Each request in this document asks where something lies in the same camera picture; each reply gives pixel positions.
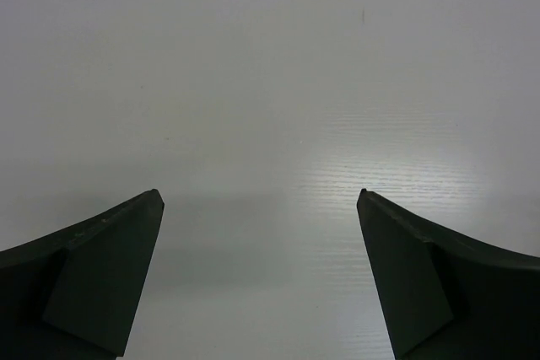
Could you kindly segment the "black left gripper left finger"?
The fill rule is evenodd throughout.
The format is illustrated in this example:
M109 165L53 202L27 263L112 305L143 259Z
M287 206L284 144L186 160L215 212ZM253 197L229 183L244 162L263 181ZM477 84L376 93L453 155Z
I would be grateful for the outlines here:
M1 357L123 357L164 209L152 189L2 251Z

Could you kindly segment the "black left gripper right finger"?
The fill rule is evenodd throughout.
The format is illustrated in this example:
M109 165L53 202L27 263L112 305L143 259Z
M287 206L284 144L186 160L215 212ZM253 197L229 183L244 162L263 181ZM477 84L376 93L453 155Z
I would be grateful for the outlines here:
M396 359L537 359L539 259L362 190L364 244Z

